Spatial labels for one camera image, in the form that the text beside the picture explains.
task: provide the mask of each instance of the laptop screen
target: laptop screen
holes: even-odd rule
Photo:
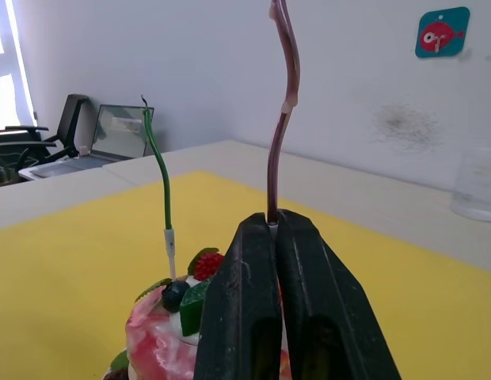
[[[143,157],[147,136],[142,110],[143,107],[103,104],[97,115],[91,154],[114,160]]]

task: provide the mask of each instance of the red raspberry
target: red raspberry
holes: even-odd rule
[[[223,261],[224,256],[220,253],[204,253],[196,262],[194,278],[204,281],[213,276]]]

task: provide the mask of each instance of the green stem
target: green stem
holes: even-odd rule
[[[166,169],[165,162],[159,152],[158,146],[154,140],[154,133],[152,132],[152,116],[150,115],[150,110],[148,107],[145,107],[143,111],[143,122],[145,124],[145,131],[147,133],[147,139],[149,140],[150,147],[154,152],[154,156],[158,161],[159,169],[161,170],[161,175],[163,178],[163,187],[165,189],[165,228],[167,230],[172,229],[172,210],[171,210],[171,202],[170,202],[170,193],[169,193],[169,177],[168,170]]]

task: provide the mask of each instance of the blueberry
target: blueberry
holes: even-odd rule
[[[185,292],[188,291],[189,288],[189,284],[185,281],[173,281],[161,292],[164,308],[170,313],[179,311]]]

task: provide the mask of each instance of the laptop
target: laptop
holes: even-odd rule
[[[143,157],[147,148],[143,109],[144,107],[101,105],[89,155],[68,158],[35,169],[31,173],[41,178],[48,178]],[[154,109],[152,107],[149,109],[153,115]]]

